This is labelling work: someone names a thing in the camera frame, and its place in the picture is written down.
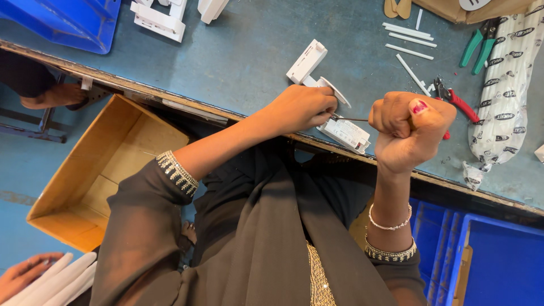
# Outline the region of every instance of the forearm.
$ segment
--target forearm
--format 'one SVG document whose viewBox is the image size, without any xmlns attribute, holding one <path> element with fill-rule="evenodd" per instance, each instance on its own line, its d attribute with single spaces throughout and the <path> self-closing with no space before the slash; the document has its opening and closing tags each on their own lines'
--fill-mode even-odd
<svg viewBox="0 0 544 306">
<path fill-rule="evenodd" d="M 383 227 L 394 227 L 408 217 L 410 172 L 391 174 L 378 167 L 372 219 Z M 368 243 L 385 252 L 402 252 L 412 245 L 410 224 L 396 230 L 383 230 L 368 223 Z"/>
<path fill-rule="evenodd" d="M 218 133 L 174 152 L 181 166 L 197 181 L 236 154 L 277 136 L 260 112 Z"/>
</svg>

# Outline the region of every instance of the cardboard box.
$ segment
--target cardboard box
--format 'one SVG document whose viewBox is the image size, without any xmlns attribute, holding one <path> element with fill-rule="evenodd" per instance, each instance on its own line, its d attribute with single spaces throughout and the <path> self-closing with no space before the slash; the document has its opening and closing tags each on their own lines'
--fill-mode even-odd
<svg viewBox="0 0 544 306">
<path fill-rule="evenodd" d="M 526 13 L 535 0 L 492 0 L 475 11 L 465 11 L 459 0 L 413 0 L 414 3 L 453 22 L 477 23 L 483 20 Z"/>
<path fill-rule="evenodd" d="M 30 210 L 27 222 L 82 252 L 102 243 L 106 198 L 121 180 L 189 138 L 121 95 L 114 95 L 77 142 Z"/>
</svg>

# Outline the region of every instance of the white tube bundle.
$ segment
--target white tube bundle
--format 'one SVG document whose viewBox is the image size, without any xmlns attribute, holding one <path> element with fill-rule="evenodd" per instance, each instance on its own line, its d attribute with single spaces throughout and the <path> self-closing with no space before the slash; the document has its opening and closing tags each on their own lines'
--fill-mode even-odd
<svg viewBox="0 0 544 306">
<path fill-rule="evenodd" d="M 480 121 L 468 129 L 472 154 L 482 163 L 479 167 L 463 163 L 463 177 L 472 190 L 479 188 L 492 165 L 507 162 L 523 144 L 527 89 L 544 36 L 543 3 L 535 1 L 526 14 L 500 19 L 478 110 Z"/>
</svg>

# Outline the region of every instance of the embellished sleeve cuff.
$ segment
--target embellished sleeve cuff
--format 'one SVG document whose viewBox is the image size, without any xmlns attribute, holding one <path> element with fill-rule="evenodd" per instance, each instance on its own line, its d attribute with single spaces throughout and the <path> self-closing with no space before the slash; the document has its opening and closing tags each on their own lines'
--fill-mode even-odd
<svg viewBox="0 0 544 306">
<path fill-rule="evenodd" d="M 199 183 L 181 167 L 176 158 L 172 154 L 172 151 L 167 151 L 160 154 L 156 158 L 159 167 L 164 170 L 164 174 L 168 179 L 174 183 L 181 191 L 185 192 L 188 196 L 192 197 L 195 194 Z"/>
</svg>

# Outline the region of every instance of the person's hand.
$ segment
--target person's hand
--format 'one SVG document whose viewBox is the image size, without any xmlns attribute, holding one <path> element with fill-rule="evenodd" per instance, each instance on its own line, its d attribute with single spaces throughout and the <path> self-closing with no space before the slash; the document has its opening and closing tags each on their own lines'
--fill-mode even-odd
<svg viewBox="0 0 544 306">
<path fill-rule="evenodd" d="M 21 292 L 62 256 L 61 252 L 38 254 L 7 269 L 0 277 L 0 304 Z"/>
<path fill-rule="evenodd" d="M 380 132 L 375 147 L 378 170 L 409 173 L 433 158 L 456 112 L 447 102 L 399 91 L 374 102 L 368 122 Z"/>
<path fill-rule="evenodd" d="M 255 113 L 259 124 L 274 136 L 307 130 L 324 124 L 336 110 L 338 100 L 329 87 L 291 85 L 272 103 Z"/>
</svg>

